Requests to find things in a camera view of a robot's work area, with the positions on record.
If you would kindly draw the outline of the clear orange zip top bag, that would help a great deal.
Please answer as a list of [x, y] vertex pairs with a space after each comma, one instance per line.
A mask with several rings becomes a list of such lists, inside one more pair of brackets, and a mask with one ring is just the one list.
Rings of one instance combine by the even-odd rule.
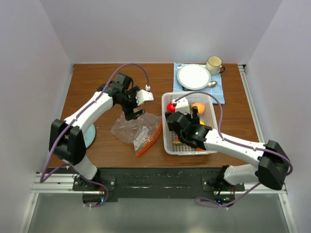
[[111, 133], [123, 143], [132, 144], [136, 157], [144, 154], [162, 133], [162, 117], [145, 113], [135, 120], [118, 118]]

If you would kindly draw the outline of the fake red apple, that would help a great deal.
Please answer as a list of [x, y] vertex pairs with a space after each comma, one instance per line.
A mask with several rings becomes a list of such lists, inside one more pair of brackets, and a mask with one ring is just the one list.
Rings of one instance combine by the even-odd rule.
[[175, 112], [176, 111], [176, 104], [173, 104], [172, 102], [170, 102], [167, 105], [167, 111], [170, 112], [170, 113]]

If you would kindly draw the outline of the fake watermelon slice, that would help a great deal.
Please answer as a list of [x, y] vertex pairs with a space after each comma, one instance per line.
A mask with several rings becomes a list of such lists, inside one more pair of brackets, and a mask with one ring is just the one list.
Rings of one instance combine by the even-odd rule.
[[183, 146], [184, 143], [182, 143], [181, 141], [179, 141], [179, 138], [176, 137], [173, 141], [172, 141], [172, 144], [173, 145], [176, 145], [176, 146]]

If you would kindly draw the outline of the fake tomato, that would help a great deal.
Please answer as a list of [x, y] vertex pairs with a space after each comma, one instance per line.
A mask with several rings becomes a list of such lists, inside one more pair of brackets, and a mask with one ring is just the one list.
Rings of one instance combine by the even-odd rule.
[[203, 103], [193, 103], [191, 106], [197, 108], [199, 115], [202, 115], [205, 111], [205, 105]]

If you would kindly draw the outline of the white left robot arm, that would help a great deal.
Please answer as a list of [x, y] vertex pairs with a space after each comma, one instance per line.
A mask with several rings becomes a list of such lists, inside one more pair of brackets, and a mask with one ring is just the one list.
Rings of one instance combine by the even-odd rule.
[[89, 190], [100, 187], [101, 175], [98, 168], [86, 155], [84, 135], [90, 126], [106, 111], [120, 105], [126, 120], [137, 119], [144, 110], [134, 109], [146, 101], [153, 100], [150, 85], [140, 89], [131, 77], [118, 73], [116, 78], [99, 86], [92, 98], [77, 112], [64, 120], [56, 119], [51, 124], [49, 152], [70, 165], [84, 178]]

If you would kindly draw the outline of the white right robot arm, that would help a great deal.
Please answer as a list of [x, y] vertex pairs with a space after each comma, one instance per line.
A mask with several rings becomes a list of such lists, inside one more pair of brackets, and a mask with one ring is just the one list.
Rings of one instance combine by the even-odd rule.
[[251, 142], [221, 134], [217, 129], [200, 124], [190, 114], [181, 112], [166, 112], [165, 119], [169, 130], [177, 134], [181, 143], [194, 149], [225, 153], [246, 162], [243, 166], [223, 166], [213, 182], [223, 191], [248, 182], [259, 182], [272, 190], [281, 190], [292, 170], [291, 161], [276, 141]]

